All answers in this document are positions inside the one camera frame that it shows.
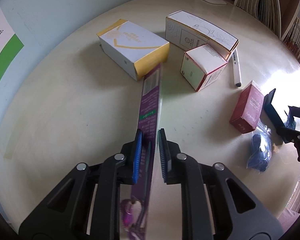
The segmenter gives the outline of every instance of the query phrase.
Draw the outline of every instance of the green stripe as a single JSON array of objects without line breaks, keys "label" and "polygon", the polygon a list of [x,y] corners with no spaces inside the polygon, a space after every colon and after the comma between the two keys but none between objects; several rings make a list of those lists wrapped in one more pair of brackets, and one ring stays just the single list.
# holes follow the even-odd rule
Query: green stripe
[{"label": "green stripe", "polygon": [[146,113],[146,114],[144,114],[144,115],[140,116],[140,117],[139,117],[139,120],[142,120],[142,119],[148,118],[149,116],[151,116],[151,115],[155,114],[156,112],[157,112],[157,110],[156,110],[156,109],[154,109],[154,110],[150,111],[149,113]]},{"label": "green stripe", "polygon": [[19,40],[17,35],[14,34],[0,53],[0,80],[12,60],[22,48],[22,42]]}]

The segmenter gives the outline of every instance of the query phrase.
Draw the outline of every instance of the red box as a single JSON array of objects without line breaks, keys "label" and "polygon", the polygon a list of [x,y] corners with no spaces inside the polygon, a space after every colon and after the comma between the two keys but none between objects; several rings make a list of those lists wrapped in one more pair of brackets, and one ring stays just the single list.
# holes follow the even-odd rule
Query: red box
[{"label": "red box", "polygon": [[254,81],[241,92],[230,123],[242,134],[256,129],[264,95]]}]

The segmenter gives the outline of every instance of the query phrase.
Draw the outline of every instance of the metal screw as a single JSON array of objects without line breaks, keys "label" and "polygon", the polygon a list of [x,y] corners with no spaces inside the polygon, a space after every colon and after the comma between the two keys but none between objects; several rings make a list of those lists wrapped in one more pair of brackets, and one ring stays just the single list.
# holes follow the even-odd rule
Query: metal screw
[{"label": "metal screw", "polygon": [[179,160],[185,160],[187,158],[187,155],[185,155],[184,153],[178,153],[177,158]]},{"label": "metal screw", "polygon": [[114,158],[117,160],[117,161],[121,161],[124,159],[124,155],[122,153],[117,153]]},{"label": "metal screw", "polygon": [[225,166],[222,163],[216,163],[214,165],[214,168],[218,171],[223,171],[225,169]]},{"label": "metal screw", "polygon": [[84,171],[86,169],[87,165],[85,163],[79,163],[77,165],[77,170],[78,171]]}]

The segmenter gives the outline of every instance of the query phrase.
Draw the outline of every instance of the white desk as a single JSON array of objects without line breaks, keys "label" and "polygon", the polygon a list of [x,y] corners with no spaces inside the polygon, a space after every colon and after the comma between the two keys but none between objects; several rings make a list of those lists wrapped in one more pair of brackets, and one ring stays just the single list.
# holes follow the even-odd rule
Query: white desk
[{"label": "white desk", "polygon": [[[103,162],[133,140],[142,82],[135,82],[100,48],[98,31],[119,18],[164,36],[165,17],[185,10],[240,40],[242,84],[254,79],[265,92],[277,88],[282,105],[300,106],[300,65],[264,25],[232,5],[201,0],[134,0],[87,23],[63,42],[23,82],[0,127],[0,201],[13,226],[79,162]],[[300,175],[293,144],[278,143],[263,174],[245,169],[251,134],[229,123],[240,93],[231,66],[195,93],[179,73],[183,53],[171,45],[164,64],[160,127],[168,140],[198,162],[223,162],[276,216]],[[148,239],[181,238],[179,186],[163,183],[154,164]]]}]

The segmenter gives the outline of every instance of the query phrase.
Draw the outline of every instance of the blue plastic bag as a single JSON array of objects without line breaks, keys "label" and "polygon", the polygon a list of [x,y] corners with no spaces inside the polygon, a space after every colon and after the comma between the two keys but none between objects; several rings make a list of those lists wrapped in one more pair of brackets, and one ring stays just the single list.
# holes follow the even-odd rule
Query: blue plastic bag
[{"label": "blue plastic bag", "polygon": [[266,171],[271,159],[271,130],[260,120],[251,140],[251,156],[247,168]]}]

